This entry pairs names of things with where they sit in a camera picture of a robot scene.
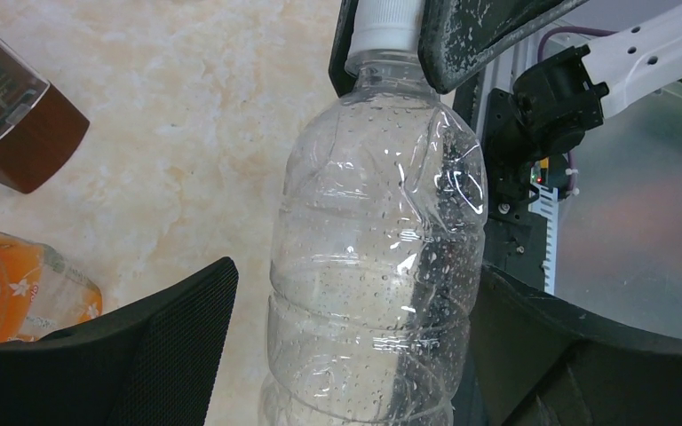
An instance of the beige marble tabletop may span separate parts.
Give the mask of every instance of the beige marble tabletop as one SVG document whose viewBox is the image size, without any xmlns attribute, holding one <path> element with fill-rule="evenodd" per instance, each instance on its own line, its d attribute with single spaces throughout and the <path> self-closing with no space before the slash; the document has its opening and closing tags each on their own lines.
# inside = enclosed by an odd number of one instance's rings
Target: beige marble tabletop
<svg viewBox="0 0 682 426">
<path fill-rule="evenodd" d="M 257 423 L 273 213 L 301 128 L 333 98 L 340 0 L 0 0 L 0 36 L 91 121 L 0 230 L 48 243 L 110 309 L 222 256 L 240 284 L 208 425 Z"/>
</svg>

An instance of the purple cable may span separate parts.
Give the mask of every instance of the purple cable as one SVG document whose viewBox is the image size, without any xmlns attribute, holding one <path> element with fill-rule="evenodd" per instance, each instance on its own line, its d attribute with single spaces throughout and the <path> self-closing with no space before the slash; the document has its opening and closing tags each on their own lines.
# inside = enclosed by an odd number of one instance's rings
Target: purple cable
<svg viewBox="0 0 682 426">
<path fill-rule="evenodd" d="M 615 34 L 615 31 L 608 31 L 606 29 L 596 29 L 596 28 L 587 28 L 587 27 L 574 27 L 574 26 L 569 26 L 569 27 L 558 27 L 554 28 L 547 33 L 543 35 L 543 38 L 540 39 L 540 43 L 537 45 L 537 62 L 542 62 L 545 56 L 545 45 L 548 43 L 548 40 L 551 39 L 551 37 L 557 35 L 557 34 L 581 34 L 583 36 L 593 36 L 593 37 L 604 37 L 604 36 L 610 36 L 612 34 Z M 571 154 L 571 151 L 569 151 L 566 154 L 566 158 L 568 159 L 568 167 L 573 170 L 575 169 L 574 167 L 574 156 Z M 576 188 L 576 174 L 573 173 L 569 178 L 568 178 L 568 191 L 572 192 L 574 191 L 574 188 Z"/>
</svg>

